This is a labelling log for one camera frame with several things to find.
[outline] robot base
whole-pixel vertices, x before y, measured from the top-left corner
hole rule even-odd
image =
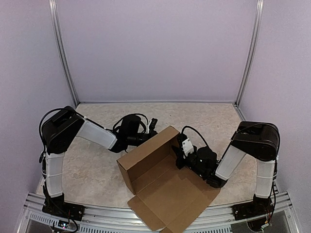
[[[81,221],[85,207],[78,204],[64,202],[63,198],[64,194],[60,197],[53,198],[52,201],[45,199],[42,212],[66,219],[68,219],[67,213],[70,213],[71,219]]]
[[[271,204],[271,199],[269,199],[269,202],[266,205],[255,204],[253,201],[234,205],[232,207],[234,219],[238,221],[246,218],[266,215],[269,212],[272,213],[273,206]]]

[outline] speckled surface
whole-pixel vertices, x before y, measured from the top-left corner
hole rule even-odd
[[[203,135],[218,158],[225,151],[240,122],[231,104],[83,104],[79,105],[77,111],[107,128],[112,128],[114,123],[129,113],[143,113],[149,119],[157,118],[158,132],[169,125],[178,130],[190,125]],[[191,130],[186,130],[185,133],[194,145],[204,145],[200,137]],[[75,138],[64,158],[65,199],[100,206],[128,207],[127,201],[133,194],[127,189],[116,162],[123,154],[124,152],[114,154],[94,143]],[[256,160],[247,155],[211,205],[252,199],[256,187],[256,171]]]

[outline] cardboard lid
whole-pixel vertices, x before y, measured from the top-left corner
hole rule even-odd
[[[128,205],[152,231],[164,228],[163,232],[183,232],[210,205],[220,189],[210,187],[186,167],[178,170],[172,156],[161,163],[169,164],[170,169],[137,192]]]

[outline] box flap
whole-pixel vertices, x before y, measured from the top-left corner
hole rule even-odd
[[[141,175],[152,169],[156,164],[160,163],[169,154],[170,143],[167,142],[128,169],[127,173],[130,180],[134,182]]]
[[[183,232],[220,191],[210,187],[188,168],[178,170],[174,162],[171,156],[162,160],[158,165],[169,169],[137,192],[137,195],[128,202],[153,231],[160,229],[156,227],[164,225],[162,232]],[[148,177],[148,172],[140,179]]]
[[[158,230],[165,227],[165,224],[141,201],[137,196],[128,201],[129,207],[135,208],[138,216],[144,216],[144,223],[152,230]]]
[[[154,182],[158,177],[162,176],[165,172],[172,168],[172,163],[174,161],[170,159],[170,156],[166,156],[161,162],[159,162],[156,166],[152,167],[148,171],[146,171],[143,175],[137,178],[132,182],[132,187],[139,193],[142,189],[144,189],[147,185]]]
[[[178,134],[179,131],[177,129],[175,129],[173,126],[169,126],[145,143],[130,151],[128,154],[122,156],[120,159],[118,159],[118,162],[125,170],[129,170],[136,163],[146,158],[149,154],[169,142]]]

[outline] metal rail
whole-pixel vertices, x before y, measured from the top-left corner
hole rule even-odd
[[[245,118],[244,114],[242,113],[242,111],[240,110],[240,108],[236,104],[233,104],[233,107],[234,107],[235,111],[237,112],[240,120],[245,121],[246,118]]]
[[[255,16],[255,22],[254,22],[254,27],[253,27],[251,44],[250,44],[249,51],[248,51],[248,56],[246,60],[242,82],[240,85],[237,99],[235,101],[235,104],[237,105],[237,107],[239,107],[241,103],[241,100],[242,100],[242,97],[243,97],[243,94],[246,88],[246,83],[249,77],[249,73],[251,70],[251,66],[254,60],[255,50],[256,50],[256,45],[257,45],[258,35],[259,35],[259,29],[260,29],[260,24],[261,24],[262,10],[263,10],[263,0],[257,0],[256,16]]]
[[[46,225],[52,225],[53,221],[63,220],[41,211],[44,196],[30,193],[25,201],[22,213],[22,219],[18,228],[18,233],[24,233],[30,219],[39,221]],[[207,229],[225,229],[231,232],[230,225],[245,222],[245,220],[235,221],[232,212],[233,204],[211,206],[204,210],[200,216],[187,228],[186,232],[201,232]],[[127,208],[112,208],[112,207],[101,207],[94,205],[85,205],[85,213],[81,222],[77,222],[82,233],[104,233],[106,232],[118,232],[118,233],[130,233],[140,232],[149,233],[149,228],[137,217],[135,212]],[[275,213],[281,211],[291,211],[292,209],[291,200],[287,194],[278,193],[276,195],[276,208]],[[291,218],[289,225],[295,226],[294,216]]]
[[[70,92],[73,104],[75,107],[77,107],[79,104],[79,100],[78,100],[77,92],[74,88],[74,84],[73,84],[73,81],[71,78],[71,74],[69,71],[69,66],[68,66],[68,62],[67,62],[67,58],[66,58],[66,54],[65,54],[65,50],[64,50],[62,34],[61,34],[59,19],[58,19],[58,14],[57,14],[56,0],[49,0],[49,4],[50,4],[52,24],[53,24],[53,29],[54,29],[54,34],[55,34],[55,39],[56,39],[59,57],[60,57],[60,60],[62,63],[66,82],[67,82],[67,85],[69,88],[69,92]]]

